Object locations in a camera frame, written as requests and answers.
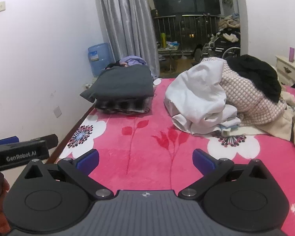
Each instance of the floral bedspread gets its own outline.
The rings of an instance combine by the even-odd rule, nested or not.
[[[215,158],[246,164],[258,158],[270,170],[290,202],[282,227],[295,235],[295,145],[268,135],[192,136],[176,129],[164,107],[164,95],[173,79],[158,80],[152,110],[139,116],[102,114],[93,110],[73,135],[59,158],[77,158],[92,148],[100,162],[90,177],[116,192],[181,189],[202,177],[192,153],[200,148]],[[288,88],[295,95],[295,90]]]

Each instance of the light switch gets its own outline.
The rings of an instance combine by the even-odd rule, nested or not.
[[[59,106],[57,106],[55,108],[55,110],[53,111],[53,113],[55,114],[56,118],[59,118],[60,115],[62,115],[62,111],[60,110],[60,107]]]
[[[0,11],[6,10],[6,2],[0,2]]]

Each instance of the stack of folded clothes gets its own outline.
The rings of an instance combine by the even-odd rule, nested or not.
[[[107,113],[136,114],[151,109],[153,77],[146,65],[113,66],[104,70],[81,97]]]

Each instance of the wheelchair wheel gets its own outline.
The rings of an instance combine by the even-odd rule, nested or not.
[[[240,48],[239,47],[231,47],[228,48],[222,56],[222,59],[226,59],[228,57],[239,57],[240,56]]]

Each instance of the dark gray folded garment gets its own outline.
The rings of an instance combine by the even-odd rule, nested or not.
[[[151,71],[145,65],[114,66],[103,71],[96,82],[80,96],[92,103],[95,99],[108,101],[153,97]]]

